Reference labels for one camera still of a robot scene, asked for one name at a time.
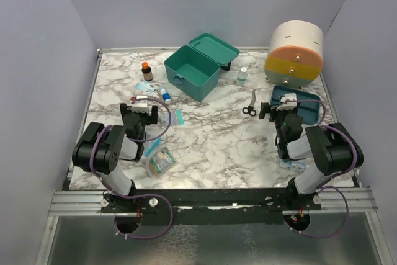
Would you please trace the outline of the blue divided tray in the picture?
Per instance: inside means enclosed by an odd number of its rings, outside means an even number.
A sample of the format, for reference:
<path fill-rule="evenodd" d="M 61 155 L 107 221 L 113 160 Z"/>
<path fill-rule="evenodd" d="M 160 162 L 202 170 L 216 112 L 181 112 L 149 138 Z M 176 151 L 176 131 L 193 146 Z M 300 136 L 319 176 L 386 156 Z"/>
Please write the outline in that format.
<path fill-rule="evenodd" d="M 301 103 L 300 112 L 303 116 L 303 123 L 307 125 L 315 125 L 318 123 L 321 118 L 319 114 L 321 112 L 321 104 L 318 102 L 320 101 L 319 96 L 302 90 L 276 85 L 270 97 L 270 104 L 280 104 L 280 98 L 286 93 L 296 93 L 299 101 L 309 100 L 309 102 Z"/>

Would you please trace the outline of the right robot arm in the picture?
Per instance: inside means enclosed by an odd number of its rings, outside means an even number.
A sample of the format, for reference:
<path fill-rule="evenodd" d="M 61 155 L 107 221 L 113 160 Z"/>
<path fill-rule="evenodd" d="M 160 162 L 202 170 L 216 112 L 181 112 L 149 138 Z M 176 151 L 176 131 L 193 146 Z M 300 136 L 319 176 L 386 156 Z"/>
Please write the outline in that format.
<path fill-rule="evenodd" d="M 274 123 L 275 144 L 282 161 L 314 159 L 315 165 L 291 179 L 286 188 L 286 205 L 298 210 L 307 203 L 308 195 L 331 179 L 361 167 L 364 154 L 341 123 L 304 128 L 298 115 L 299 104 L 293 103 L 294 107 L 287 107 L 262 102 L 259 118 L 269 115 L 269 121 Z"/>

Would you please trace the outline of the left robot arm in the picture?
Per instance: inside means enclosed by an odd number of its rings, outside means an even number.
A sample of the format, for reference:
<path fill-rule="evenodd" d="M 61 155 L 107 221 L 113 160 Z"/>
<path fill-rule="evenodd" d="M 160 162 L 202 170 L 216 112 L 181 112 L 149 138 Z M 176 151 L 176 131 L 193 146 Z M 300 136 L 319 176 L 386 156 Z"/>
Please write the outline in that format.
<path fill-rule="evenodd" d="M 136 207 L 135 183 L 118 165 L 120 159 L 139 161 L 148 141 L 146 127 L 158 122 L 158 106 L 148 103 L 120 104 L 122 125 L 106 127 L 91 122 L 81 135 L 72 153 L 72 163 L 99 178 L 105 188 L 117 195 L 115 204 L 130 212 Z"/>

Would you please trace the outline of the clear white-capped bottle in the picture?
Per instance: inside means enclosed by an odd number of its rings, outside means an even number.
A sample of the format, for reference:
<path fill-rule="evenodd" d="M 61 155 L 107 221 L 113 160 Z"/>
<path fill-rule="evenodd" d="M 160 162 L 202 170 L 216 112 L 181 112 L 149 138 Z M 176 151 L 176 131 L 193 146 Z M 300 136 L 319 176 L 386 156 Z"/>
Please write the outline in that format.
<path fill-rule="evenodd" d="M 246 68 L 246 67 L 241 67 L 240 70 L 239 70 L 239 72 L 238 72 L 238 75 L 237 75 L 237 81 L 236 81 L 237 84 L 238 84 L 239 86 L 244 86 L 247 77 L 248 77 L 248 70 L 247 70 L 247 68 Z"/>

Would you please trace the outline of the brown orange-capped medicine bottle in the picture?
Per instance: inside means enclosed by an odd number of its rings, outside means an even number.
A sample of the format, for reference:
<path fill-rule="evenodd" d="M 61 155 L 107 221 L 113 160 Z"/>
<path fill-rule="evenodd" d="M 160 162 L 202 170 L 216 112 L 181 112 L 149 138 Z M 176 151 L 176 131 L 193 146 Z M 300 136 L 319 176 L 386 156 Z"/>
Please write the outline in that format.
<path fill-rule="evenodd" d="M 141 72 L 143 73 L 143 78 L 145 81 L 152 81 L 153 80 L 153 74 L 151 67 L 147 62 L 142 62 L 141 64 Z"/>

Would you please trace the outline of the white blue bandage roll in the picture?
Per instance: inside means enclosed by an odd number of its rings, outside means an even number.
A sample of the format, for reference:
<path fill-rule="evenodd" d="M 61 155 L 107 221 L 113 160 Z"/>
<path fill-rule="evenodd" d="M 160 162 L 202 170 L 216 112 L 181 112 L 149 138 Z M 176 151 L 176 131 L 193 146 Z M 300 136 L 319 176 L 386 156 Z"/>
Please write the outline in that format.
<path fill-rule="evenodd" d="M 162 97 L 163 101 L 167 105 L 169 105 L 172 102 L 171 97 L 164 86 L 159 87 L 158 92 L 159 92 L 160 96 Z"/>

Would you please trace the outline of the teal medicine kit box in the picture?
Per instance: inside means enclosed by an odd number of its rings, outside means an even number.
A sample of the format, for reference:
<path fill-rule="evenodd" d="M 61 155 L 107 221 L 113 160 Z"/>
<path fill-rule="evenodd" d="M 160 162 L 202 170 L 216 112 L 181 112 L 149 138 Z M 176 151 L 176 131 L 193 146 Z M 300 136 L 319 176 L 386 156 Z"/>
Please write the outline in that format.
<path fill-rule="evenodd" d="M 180 47 L 164 62 L 168 81 L 196 101 L 202 101 L 218 84 L 220 71 L 229 71 L 239 50 L 204 33 Z"/>

